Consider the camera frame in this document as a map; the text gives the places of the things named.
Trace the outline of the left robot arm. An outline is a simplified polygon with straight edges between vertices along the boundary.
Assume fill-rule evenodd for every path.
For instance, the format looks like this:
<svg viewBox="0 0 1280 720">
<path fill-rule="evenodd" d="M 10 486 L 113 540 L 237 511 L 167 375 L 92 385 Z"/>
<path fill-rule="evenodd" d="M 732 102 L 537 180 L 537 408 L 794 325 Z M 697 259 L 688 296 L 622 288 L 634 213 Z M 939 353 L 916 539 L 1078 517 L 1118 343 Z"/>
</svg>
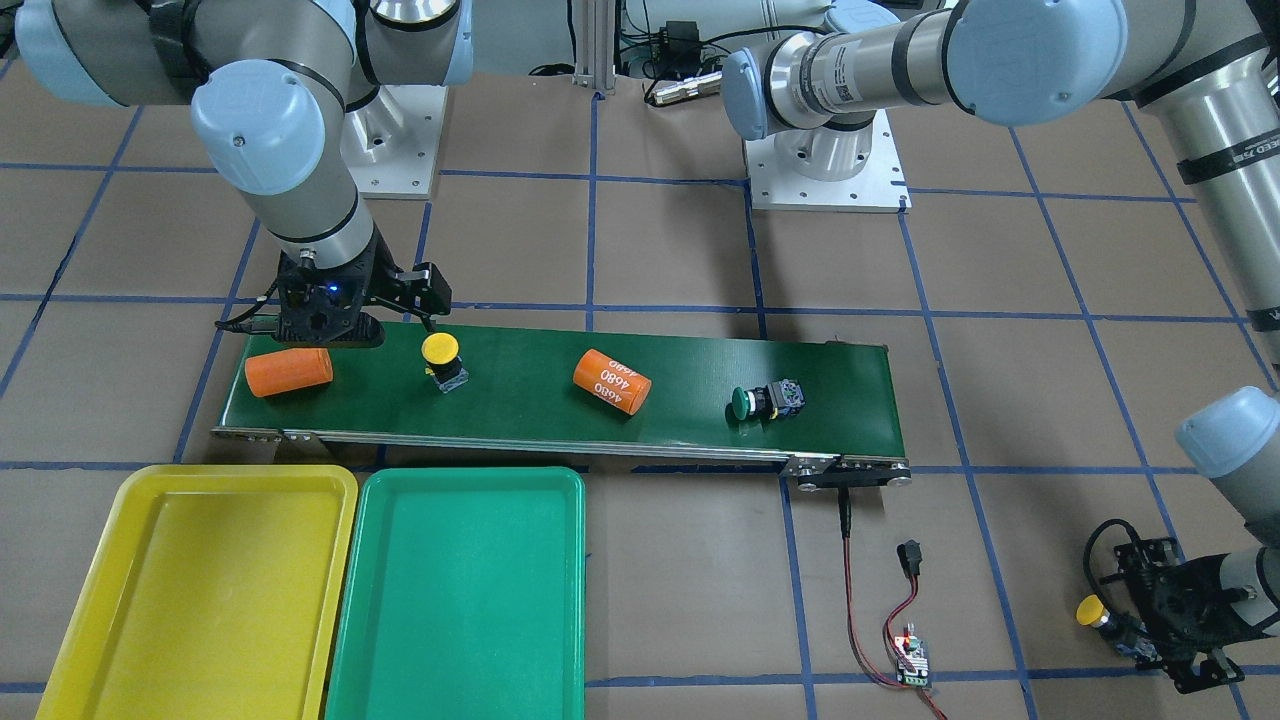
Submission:
<svg viewBox="0 0 1280 720">
<path fill-rule="evenodd" d="M 1275 1 L 960 1 L 872 29 L 801 31 L 728 55 L 735 131 L 760 141 L 838 117 L 952 102 L 995 126 L 1057 120 L 1098 99 L 1164 128 L 1210 222 L 1251 327 L 1277 356 Z M 1133 536 L 1116 579 L 1181 693 L 1243 679 L 1225 651 L 1277 634 L 1277 396 L 1247 386 L 1185 419 L 1176 442 L 1257 539 L 1181 562 Z"/>
</svg>

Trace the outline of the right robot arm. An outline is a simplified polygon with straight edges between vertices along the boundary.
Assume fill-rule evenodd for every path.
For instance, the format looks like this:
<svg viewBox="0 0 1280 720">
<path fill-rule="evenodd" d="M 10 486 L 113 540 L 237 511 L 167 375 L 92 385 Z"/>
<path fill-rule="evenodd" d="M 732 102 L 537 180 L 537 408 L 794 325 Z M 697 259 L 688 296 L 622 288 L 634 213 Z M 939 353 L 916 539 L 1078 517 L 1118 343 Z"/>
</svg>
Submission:
<svg viewBox="0 0 1280 720">
<path fill-rule="evenodd" d="M 374 348 L 367 305 L 428 333 L 452 291 L 401 268 L 342 156 L 349 115 L 389 85 L 474 72 L 470 1 L 18 1 L 15 45 L 52 95 L 88 105 L 184 105 L 214 168 L 280 250 L 274 323 L 223 322 L 288 347 Z"/>
</svg>

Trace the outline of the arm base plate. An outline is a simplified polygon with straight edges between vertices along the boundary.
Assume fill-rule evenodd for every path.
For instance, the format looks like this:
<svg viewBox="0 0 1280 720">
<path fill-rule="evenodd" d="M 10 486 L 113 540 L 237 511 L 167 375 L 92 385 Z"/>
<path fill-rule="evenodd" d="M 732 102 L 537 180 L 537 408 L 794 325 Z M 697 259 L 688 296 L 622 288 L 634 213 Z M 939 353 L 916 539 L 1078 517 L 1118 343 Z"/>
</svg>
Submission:
<svg viewBox="0 0 1280 720">
<path fill-rule="evenodd" d="M 364 197 L 433 197 L 448 99 L 443 86 L 383 86 L 346 115 L 340 151 Z"/>
<path fill-rule="evenodd" d="M 858 129 L 790 129 L 744 143 L 751 205 L 763 211 L 905 213 L 913 201 L 888 113 Z"/>
</svg>

